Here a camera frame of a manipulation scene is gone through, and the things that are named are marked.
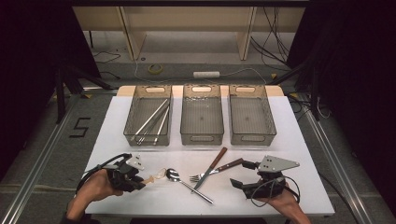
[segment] white table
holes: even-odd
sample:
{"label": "white table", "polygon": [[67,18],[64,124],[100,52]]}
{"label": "white table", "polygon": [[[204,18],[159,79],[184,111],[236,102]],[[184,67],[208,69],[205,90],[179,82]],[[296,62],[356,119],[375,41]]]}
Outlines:
{"label": "white table", "polygon": [[[303,211],[309,216],[330,216],[334,213],[329,197],[323,188],[317,169],[304,142],[287,97],[269,97],[277,135],[269,147],[242,147],[230,144],[228,99],[222,97],[224,136],[221,146],[183,146],[180,136],[181,96],[174,95],[171,141],[168,147],[131,147],[123,130],[131,106],[132,97],[113,97],[106,118],[99,132],[86,170],[121,153],[140,154],[145,170],[138,175],[148,178],[162,168],[174,168],[180,177],[190,183],[189,176],[204,172],[216,158],[222,147],[228,151],[218,166],[243,158],[246,161],[262,161],[265,155],[297,161],[297,168],[283,171],[300,187]],[[231,185],[230,178],[244,184],[259,180],[257,171],[241,165],[217,175],[211,175],[200,187],[200,191],[211,198],[210,204],[180,183],[165,178],[147,184],[141,190],[122,196],[108,197],[101,202],[91,203],[86,212],[129,217],[266,217],[279,216],[270,205],[256,207],[246,200],[241,189]],[[290,187],[296,190],[291,181]]]}

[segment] human arm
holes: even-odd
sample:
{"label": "human arm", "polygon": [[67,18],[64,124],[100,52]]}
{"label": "human arm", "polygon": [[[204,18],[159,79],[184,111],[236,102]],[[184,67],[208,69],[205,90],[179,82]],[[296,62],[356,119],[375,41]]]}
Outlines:
{"label": "human arm", "polygon": [[290,219],[295,224],[310,224],[311,221],[306,216],[306,214],[301,209],[300,205],[295,200],[292,193],[288,190],[283,190],[283,192],[271,199],[259,198],[258,201],[269,203],[273,206],[276,211],[278,211],[283,216]]}
{"label": "human arm", "polygon": [[121,196],[122,193],[121,190],[113,189],[107,178],[107,171],[102,169],[91,175],[78,191],[76,197],[70,201],[67,206],[66,218],[80,221],[85,209],[91,202],[101,201],[111,195]]}

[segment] robotic hand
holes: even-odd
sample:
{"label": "robotic hand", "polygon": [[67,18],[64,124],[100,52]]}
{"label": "robotic hand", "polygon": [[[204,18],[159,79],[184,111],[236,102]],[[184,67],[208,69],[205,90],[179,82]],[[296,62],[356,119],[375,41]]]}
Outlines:
{"label": "robotic hand", "polygon": [[258,175],[261,177],[259,182],[244,185],[242,182],[230,179],[233,187],[244,191],[247,199],[272,198],[282,193],[283,189],[291,190],[286,187],[283,170],[294,168],[300,164],[296,161],[287,161],[272,156],[265,156],[261,163],[243,161],[242,166],[251,170],[257,168]]}
{"label": "robotic hand", "polygon": [[[123,157],[121,161],[116,161],[113,165],[108,165],[110,162]],[[78,183],[76,194],[78,190],[84,185],[84,183],[93,175],[95,172],[106,169],[108,180],[114,189],[120,189],[122,191],[132,192],[135,189],[142,189],[146,185],[141,183],[143,178],[137,176],[139,170],[144,170],[144,167],[140,161],[139,156],[133,156],[132,154],[120,154],[112,158],[109,161],[101,165],[97,165],[91,169]]]}

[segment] spoon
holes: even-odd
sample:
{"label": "spoon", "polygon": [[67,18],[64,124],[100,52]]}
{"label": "spoon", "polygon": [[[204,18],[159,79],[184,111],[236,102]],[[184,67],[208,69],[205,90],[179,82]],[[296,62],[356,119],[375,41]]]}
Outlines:
{"label": "spoon", "polygon": [[184,183],[184,181],[182,181],[180,179],[180,177],[178,175],[178,172],[175,169],[172,169],[172,168],[167,169],[166,170],[166,177],[168,177],[168,179],[170,179],[171,181],[182,183],[184,186],[186,186],[190,190],[192,190],[195,193],[197,193],[199,196],[201,196],[203,199],[207,200],[209,203],[213,203],[213,201],[211,199],[209,199],[208,197],[206,197],[203,193],[201,193],[200,191],[194,189],[192,186]]}

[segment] brown knife handle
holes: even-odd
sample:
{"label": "brown knife handle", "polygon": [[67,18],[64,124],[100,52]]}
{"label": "brown knife handle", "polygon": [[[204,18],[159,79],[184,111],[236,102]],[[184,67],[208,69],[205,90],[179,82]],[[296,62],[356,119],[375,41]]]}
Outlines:
{"label": "brown knife handle", "polygon": [[244,159],[240,158],[240,159],[238,159],[236,161],[232,161],[232,162],[227,163],[227,164],[225,164],[223,166],[220,166],[216,170],[221,172],[223,170],[227,170],[228,168],[235,167],[236,165],[241,164],[243,161],[244,161]]}
{"label": "brown knife handle", "polygon": [[221,149],[221,152],[219,155],[215,158],[215,160],[212,162],[212,164],[209,166],[212,169],[215,169],[215,166],[218,164],[220,161],[221,157],[224,155],[224,153],[227,151],[227,147],[224,147]]}

